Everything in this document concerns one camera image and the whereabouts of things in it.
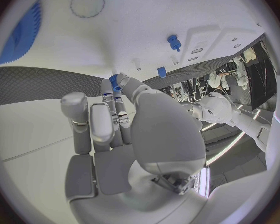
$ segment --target white machine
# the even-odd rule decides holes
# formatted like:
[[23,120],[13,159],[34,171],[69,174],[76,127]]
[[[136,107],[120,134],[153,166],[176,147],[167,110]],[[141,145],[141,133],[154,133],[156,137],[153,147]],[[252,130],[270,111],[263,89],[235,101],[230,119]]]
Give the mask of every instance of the white machine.
[[[217,92],[181,105],[123,73],[117,75],[117,83],[135,104],[132,125],[120,92],[113,92],[107,79],[101,86],[103,102],[90,107],[89,122],[82,115],[88,113],[83,93],[73,92],[61,100],[62,111],[74,126],[78,154],[68,166],[66,198],[80,223],[169,223],[168,213],[185,208],[187,221],[195,223],[207,202],[193,189],[195,175],[206,165],[199,120],[236,126],[266,150],[270,126],[242,114]],[[82,136],[91,136],[94,157],[89,155],[90,138]]]

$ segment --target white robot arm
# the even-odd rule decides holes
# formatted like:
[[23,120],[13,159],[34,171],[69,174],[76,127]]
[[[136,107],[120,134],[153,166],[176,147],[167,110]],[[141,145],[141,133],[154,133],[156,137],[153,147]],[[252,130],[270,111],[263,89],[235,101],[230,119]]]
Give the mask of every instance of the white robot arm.
[[205,96],[200,101],[195,102],[192,111],[193,117],[200,121],[236,126],[250,136],[261,151],[266,151],[270,126],[261,124],[254,118],[241,113],[222,94],[211,92],[210,96]]

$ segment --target blue plastic part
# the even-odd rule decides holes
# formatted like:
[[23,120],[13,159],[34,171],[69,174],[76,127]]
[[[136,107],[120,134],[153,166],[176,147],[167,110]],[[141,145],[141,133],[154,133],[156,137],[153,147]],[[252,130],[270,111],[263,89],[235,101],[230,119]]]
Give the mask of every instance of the blue plastic part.
[[120,91],[122,88],[117,84],[116,78],[117,74],[114,74],[109,77],[109,80],[111,81],[112,89],[114,91]]
[[179,48],[181,47],[181,43],[177,39],[176,35],[169,36],[167,41],[170,43],[170,46],[173,50],[177,50],[178,52],[180,52]]
[[15,61],[32,47],[41,24],[40,1],[24,15],[12,31],[0,56],[0,64]]
[[165,69],[165,67],[158,68],[157,72],[161,76],[161,78],[165,78],[166,77],[166,69]]

